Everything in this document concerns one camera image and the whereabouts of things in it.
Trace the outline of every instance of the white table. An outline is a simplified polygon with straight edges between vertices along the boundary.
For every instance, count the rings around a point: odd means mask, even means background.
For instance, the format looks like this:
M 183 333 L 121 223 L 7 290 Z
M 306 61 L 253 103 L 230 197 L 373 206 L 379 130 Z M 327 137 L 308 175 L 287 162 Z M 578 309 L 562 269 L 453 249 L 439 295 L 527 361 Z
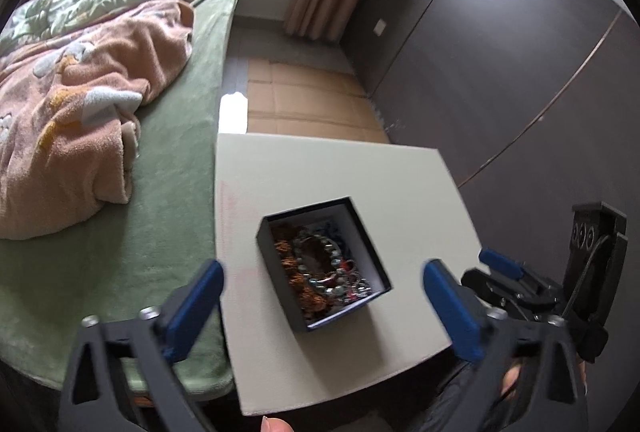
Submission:
M 287 323 L 255 242 L 260 220 L 350 196 L 393 290 L 303 335 Z M 449 338 L 422 291 L 438 257 L 460 278 L 480 243 L 436 150 L 329 139 L 220 134 L 216 247 L 222 315 L 242 412 L 313 405 L 382 382 Z

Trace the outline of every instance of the light green comforter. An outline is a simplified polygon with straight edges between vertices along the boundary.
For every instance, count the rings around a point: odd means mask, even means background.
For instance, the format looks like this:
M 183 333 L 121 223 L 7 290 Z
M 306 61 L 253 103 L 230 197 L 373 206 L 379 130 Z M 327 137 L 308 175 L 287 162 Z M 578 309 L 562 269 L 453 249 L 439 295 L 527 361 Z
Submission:
M 193 55 L 178 79 L 138 111 L 140 157 L 128 205 L 27 241 L 0 240 L 0 356 L 60 388 L 82 317 L 135 317 L 215 256 L 214 143 L 223 62 L 237 0 L 197 0 Z M 219 314 L 176 367 L 185 387 L 214 398 L 232 388 Z M 143 383 L 129 371 L 134 388 Z

